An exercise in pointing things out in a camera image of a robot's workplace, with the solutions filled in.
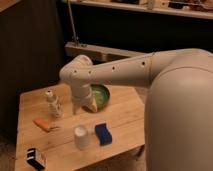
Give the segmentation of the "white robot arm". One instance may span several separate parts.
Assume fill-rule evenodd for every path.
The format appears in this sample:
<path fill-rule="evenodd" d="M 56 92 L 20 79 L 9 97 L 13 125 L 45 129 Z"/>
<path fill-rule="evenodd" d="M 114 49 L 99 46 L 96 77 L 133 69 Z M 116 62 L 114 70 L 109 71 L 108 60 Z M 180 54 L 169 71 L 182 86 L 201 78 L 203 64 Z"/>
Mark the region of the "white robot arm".
<path fill-rule="evenodd" d="M 213 53 L 158 51 L 98 65 L 79 55 L 60 79 L 87 107 L 92 84 L 146 87 L 147 171 L 213 171 Z"/>

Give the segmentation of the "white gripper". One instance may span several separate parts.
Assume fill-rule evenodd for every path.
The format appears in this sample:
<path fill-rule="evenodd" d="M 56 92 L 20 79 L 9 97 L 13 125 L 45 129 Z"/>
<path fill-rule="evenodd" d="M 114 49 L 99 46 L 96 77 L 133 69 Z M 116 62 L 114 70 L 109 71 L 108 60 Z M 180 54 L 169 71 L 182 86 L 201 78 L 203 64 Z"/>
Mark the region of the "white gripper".
<path fill-rule="evenodd" d="M 92 112 L 97 111 L 97 103 L 92 94 L 90 84 L 72 86 L 72 101 L 79 107 L 87 107 Z"/>

